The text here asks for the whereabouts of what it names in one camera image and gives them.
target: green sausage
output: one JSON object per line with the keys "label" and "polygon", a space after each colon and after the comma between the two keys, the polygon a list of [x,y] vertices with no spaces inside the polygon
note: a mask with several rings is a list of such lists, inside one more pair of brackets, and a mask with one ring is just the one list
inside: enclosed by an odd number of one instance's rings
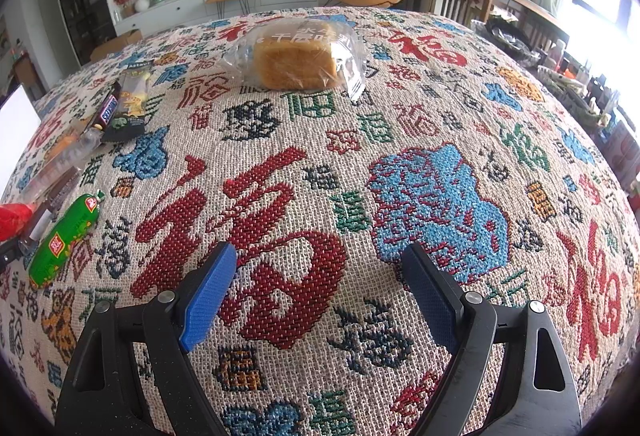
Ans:
{"label": "green sausage", "polygon": [[35,286],[42,288],[56,278],[74,244],[84,238],[98,219],[103,198],[100,191],[97,196],[80,196],[40,243],[29,268],[29,279]]}

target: window frame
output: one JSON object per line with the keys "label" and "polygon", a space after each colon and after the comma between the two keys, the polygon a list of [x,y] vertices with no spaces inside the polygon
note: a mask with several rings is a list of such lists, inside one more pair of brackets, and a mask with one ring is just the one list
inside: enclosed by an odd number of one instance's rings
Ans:
{"label": "window frame", "polygon": [[596,10],[593,6],[591,6],[585,0],[573,0],[573,3],[583,7],[585,10],[588,10],[588,12],[593,13],[593,15],[598,16],[599,18],[605,20],[606,22],[613,24],[620,31],[626,34],[626,30],[629,25],[629,18],[631,16],[632,0],[620,0],[620,2],[618,3],[618,17],[615,21],[612,21],[611,19],[608,19],[607,17],[602,15],[600,12],[598,12],[598,10]]}

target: red and yellow logo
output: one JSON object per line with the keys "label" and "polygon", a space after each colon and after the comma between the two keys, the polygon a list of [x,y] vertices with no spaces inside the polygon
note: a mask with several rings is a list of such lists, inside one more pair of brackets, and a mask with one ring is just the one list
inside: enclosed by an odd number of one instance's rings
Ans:
{"label": "red and yellow logo", "polygon": [[53,236],[53,238],[51,238],[51,241],[49,241],[49,250],[54,256],[58,257],[64,249],[65,249],[65,242],[62,240],[62,238],[60,238],[60,236],[56,232],[56,235]]}
{"label": "red and yellow logo", "polygon": [[89,212],[93,212],[95,210],[95,207],[98,206],[98,200],[95,199],[93,196],[89,196],[87,199],[84,200],[84,204],[89,209]]}

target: packaged bread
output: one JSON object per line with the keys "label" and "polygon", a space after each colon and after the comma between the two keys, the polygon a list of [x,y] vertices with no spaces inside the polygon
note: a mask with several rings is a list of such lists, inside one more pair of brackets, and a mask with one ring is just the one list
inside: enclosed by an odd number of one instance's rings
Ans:
{"label": "packaged bread", "polygon": [[364,46],[345,22],[283,18],[256,26],[223,63],[243,84],[268,90],[341,88],[353,101],[364,90]]}

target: clear plastic tube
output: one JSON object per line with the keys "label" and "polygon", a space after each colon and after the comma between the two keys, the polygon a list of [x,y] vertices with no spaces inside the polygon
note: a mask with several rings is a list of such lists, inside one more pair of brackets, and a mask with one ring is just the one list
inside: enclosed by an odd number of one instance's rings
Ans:
{"label": "clear plastic tube", "polygon": [[27,184],[20,194],[23,203],[37,203],[42,195],[74,165],[78,165],[99,145],[103,132],[92,127],[77,142],[69,145],[49,161]]}

